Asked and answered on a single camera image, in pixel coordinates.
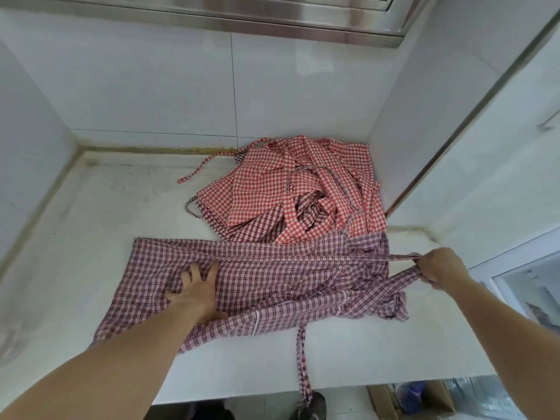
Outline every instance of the cardboard box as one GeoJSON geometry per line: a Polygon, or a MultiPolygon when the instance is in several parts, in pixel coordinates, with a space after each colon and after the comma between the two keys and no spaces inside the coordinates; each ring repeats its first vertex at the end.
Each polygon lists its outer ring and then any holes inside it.
{"type": "Polygon", "coordinates": [[[389,385],[368,386],[371,402],[380,420],[434,420],[455,414],[449,390],[441,380],[426,380],[422,400],[426,410],[417,414],[404,414],[397,401],[393,387],[389,385]]]}

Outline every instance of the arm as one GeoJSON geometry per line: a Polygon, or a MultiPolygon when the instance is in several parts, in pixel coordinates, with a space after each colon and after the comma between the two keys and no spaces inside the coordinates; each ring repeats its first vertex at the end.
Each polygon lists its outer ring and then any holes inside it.
{"type": "Polygon", "coordinates": [[[141,324],[62,364],[12,402],[0,420],[141,420],[158,394],[183,340],[216,311],[214,262],[206,281],[197,264],[183,272],[183,291],[141,324]]]}
{"type": "Polygon", "coordinates": [[[433,250],[417,264],[434,287],[455,300],[523,414],[529,420],[560,418],[560,336],[473,281],[451,249],[433,250]]]}

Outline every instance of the checkered fabric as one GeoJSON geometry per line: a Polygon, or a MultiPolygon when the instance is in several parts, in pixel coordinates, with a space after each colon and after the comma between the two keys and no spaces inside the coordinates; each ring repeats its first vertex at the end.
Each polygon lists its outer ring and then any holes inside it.
{"type": "Polygon", "coordinates": [[[219,154],[234,155],[237,167],[186,204],[192,213],[188,205],[198,199],[202,216],[223,239],[269,242],[274,237],[277,244],[292,244],[331,231],[350,236],[385,231],[367,144],[300,135],[255,141],[244,157],[243,150],[219,154]],[[309,205],[299,208],[298,197],[309,197],[309,205]]]}
{"type": "Polygon", "coordinates": [[[94,342],[108,339],[167,307],[166,290],[182,290],[180,273],[194,261],[206,275],[214,258],[217,308],[227,320],[197,325],[179,352],[217,337],[246,336],[299,327],[300,389],[308,403],[304,331],[310,321],[376,315],[405,320],[402,289],[419,277],[417,267],[389,277],[384,232],[358,237],[332,232],[293,245],[184,239],[136,239],[113,302],[94,342]]]}

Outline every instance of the hand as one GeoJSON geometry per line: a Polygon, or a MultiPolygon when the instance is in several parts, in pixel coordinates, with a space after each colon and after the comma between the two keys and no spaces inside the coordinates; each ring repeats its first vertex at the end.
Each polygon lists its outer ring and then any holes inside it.
{"type": "Polygon", "coordinates": [[[212,262],[206,280],[202,280],[198,264],[189,265],[190,272],[185,270],[181,273],[183,280],[183,291],[173,293],[165,291],[165,297],[173,304],[185,305],[200,311],[198,323],[207,323],[213,320],[224,320],[228,314],[216,311],[216,275],[220,264],[217,259],[212,262]]]}
{"type": "Polygon", "coordinates": [[[461,258],[448,247],[434,249],[415,262],[424,276],[422,281],[430,283],[434,289],[450,293],[471,280],[461,258]]]}

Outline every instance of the stainless steel range hood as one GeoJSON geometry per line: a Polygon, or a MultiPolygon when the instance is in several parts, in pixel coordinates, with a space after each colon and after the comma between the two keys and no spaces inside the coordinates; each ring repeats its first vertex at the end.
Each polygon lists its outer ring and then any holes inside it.
{"type": "Polygon", "coordinates": [[[0,7],[396,48],[427,0],[0,0],[0,7]]]}

